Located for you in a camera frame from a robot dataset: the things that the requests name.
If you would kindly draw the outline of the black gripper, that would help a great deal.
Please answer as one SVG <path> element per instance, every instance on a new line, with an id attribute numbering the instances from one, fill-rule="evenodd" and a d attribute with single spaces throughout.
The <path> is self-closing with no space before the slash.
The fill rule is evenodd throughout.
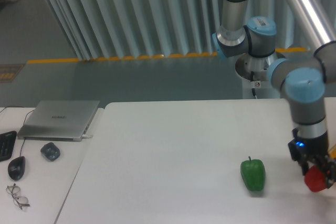
<path id="1" fill-rule="evenodd" d="M 288 143 L 289 152 L 293 161 L 299 162 L 302 174 L 315 165 L 317 181 L 329 189 L 335 183 L 335 159 L 328 155 L 328 133 L 314 137 L 299 136 L 297 128 L 292 130 L 293 140 Z"/>

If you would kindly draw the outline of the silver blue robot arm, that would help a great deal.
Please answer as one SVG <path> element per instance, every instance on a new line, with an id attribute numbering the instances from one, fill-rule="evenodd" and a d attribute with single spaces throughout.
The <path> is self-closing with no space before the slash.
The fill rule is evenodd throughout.
<path id="1" fill-rule="evenodd" d="M 325 87 L 335 82 L 335 29 L 319 0 L 286 0 L 304 32 L 313 56 L 293 61 L 275 55 L 275 22 L 252 17 L 244 22 L 248 0 L 223 0 L 222 23 L 212 35 L 224 57 L 246 55 L 246 72 L 268 63 L 267 80 L 288 101 L 294 129 L 288 147 L 302 169 L 307 187 L 321 191 L 335 184 L 335 158 L 329 154 Z"/>

